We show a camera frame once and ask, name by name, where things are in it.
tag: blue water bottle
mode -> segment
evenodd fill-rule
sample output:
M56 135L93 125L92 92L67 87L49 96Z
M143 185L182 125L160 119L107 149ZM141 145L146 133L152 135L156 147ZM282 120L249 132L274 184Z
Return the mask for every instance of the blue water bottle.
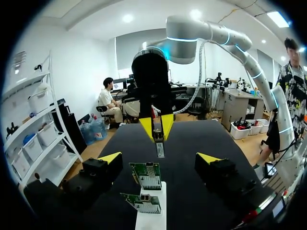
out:
M87 145L91 145L95 142L94 132L92 131L91 125L82 120L80 125L80 131Z
M105 123L101 118L97 119L97 117L94 116L91 126L96 140L103 140L106 138Z

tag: white robotic arm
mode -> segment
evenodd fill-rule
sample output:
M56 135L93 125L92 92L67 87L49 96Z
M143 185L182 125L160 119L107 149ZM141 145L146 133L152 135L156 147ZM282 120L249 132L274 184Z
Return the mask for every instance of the white robotic arm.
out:
M305 147L301 147L299 153L294 147L289 148L295 137L284 92L280 86L270 90L262 68L247 52L252 46L249 37L223 25L196 21L177 15L167 18L166 34L167 38L164 40L143 43L143 50L154 46L163 50L164 53L167 52L166 56L170 61L189 64L195 60L197 40L204 39L217 44L242 63L260 90L267 109L278 110L281 155L284 154L285 149L288 151L276 168L284 186L287 188L291 186L299 175L298 171L301 170L299 166L302 159L302 148L305 150Z

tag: circuit board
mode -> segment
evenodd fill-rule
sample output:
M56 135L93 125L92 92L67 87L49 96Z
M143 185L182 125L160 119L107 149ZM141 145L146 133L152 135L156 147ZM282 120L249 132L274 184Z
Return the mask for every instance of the circuit board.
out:
M161 190L159 163L129 163L136 183L144 190Z
M161 206L157 196L150 196L149 194L130 195L125 193L121 193L121 196L139 212L161 213Z

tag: white storage bin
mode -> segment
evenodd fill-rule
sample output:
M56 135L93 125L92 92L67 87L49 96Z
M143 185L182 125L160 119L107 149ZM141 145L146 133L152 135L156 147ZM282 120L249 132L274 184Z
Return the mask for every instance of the white storage bin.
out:
M233 137L235 140L239 140L239 139L246 138L246 137L248 136L250 130L251 130L251 129L239 130L239 129L237 129L236 126L234 126L234 123L232 122L232 123L231 123L230 134L232 135L232 137Z
M16 151L17 153L14 157L14 160L12 161L12 166L19 174L19 177L23 179L28 170L30 169L30 164L25 158L22 148L19 148Z
M54 163L62 169L65 169L68 163L71 161L66 146L60 144L54 147L51 153L51 158Z
M258 119L257 121L260 121L262 123L262 128L260 130L260 133L267 133L269 130L270 122L266 119Z
M40 91L36 94L33 94L28 99L31 112L38 114L39 112L47 109L49 107L49 99L47 90Z
M47 121L46 123L47 125L37 134L41 143L48 147L57 138L57 133L54 129L54 121Z
M255 123L256 120L246 120L250 123ZM262 123L260 121L258 121L258 126L252 126L251 127L251 131L249 132L249 136L253 136L253 135L257 135L259 134L260 130L262 129Z
M35 134L24 146L23 149L29 155L31 160L35 161L39 155L43 152L42 147L37 138L37 134Z

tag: black table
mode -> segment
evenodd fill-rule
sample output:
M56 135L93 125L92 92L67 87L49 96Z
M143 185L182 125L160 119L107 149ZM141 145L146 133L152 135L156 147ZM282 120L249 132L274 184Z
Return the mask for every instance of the black table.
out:
M141 187L131 175L129 162L160 163L161 178L167 184L167 229L229 229L234 213L210 193L194 170L196 152L217 158L228 157L240 173L260 183L254 170L225 129L216 121L176 122L165 142L165 158L159 159L155 145L141 124L118 129L100 157L121 151L123 170L107 194L99 197L85 217L101 229L135 228L137 211L120 192L136 194Z

